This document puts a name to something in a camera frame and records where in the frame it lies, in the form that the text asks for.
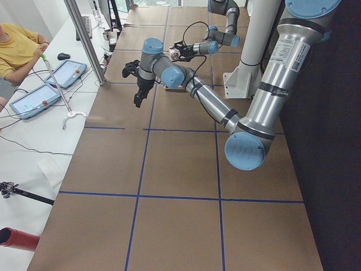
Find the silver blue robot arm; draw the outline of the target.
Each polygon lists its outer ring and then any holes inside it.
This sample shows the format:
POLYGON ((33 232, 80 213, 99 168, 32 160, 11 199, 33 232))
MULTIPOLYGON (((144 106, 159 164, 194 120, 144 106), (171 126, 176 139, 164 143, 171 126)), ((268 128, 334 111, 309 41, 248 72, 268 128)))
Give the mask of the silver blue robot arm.
POLYGON ((236 48, 240 37, 237 35, 237 21, 240 16, 239 6, 235 1, 209 1, 208 12, 224 16, 224 29, 219 30, 215 25, 206 25, 203 40, 199 43, 186 43, 184 38, 169 47, 172 61, 190 62, 196 56, 212 55, 222 46, 236 48))
POLYGON ((274 125, 313 44, 330 35, 330 23, 339 1, 255 1, 239 65, 223 75, 221 98, 196 72, 179 65, 195 56, 236 47, 240 14, 234 1, 209 1, 211 13, 224 15, 226 30, 210 26, 203 43, 183 44, 179 57, 164 54, 157 38, 144 41, 141 58, 122 74, 137 78, 134 104, 139 107, 159 78, 170 88, 183 88, 222 127, 230 132, 226 158, 235 168, 258 168, 274 140, 274 125))

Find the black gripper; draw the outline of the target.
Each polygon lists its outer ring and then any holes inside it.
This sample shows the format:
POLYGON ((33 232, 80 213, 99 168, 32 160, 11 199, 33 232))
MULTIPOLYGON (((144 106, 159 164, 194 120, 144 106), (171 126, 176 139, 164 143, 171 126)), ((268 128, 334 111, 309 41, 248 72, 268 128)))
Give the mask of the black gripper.
POLYGON ((146 80, 142 77, 138 77, 137 85, 138 92, 134 95, 134 104, 137 108, 141 107, 142 101, 147 98, 149 91, 153 88, 155 79, 146 80))
POLYGON ((180 57, 177 62, 190 62, 194 57, 193 45, 186 45, 183 40, 175 42, 174 49, 180 49, 180 57))

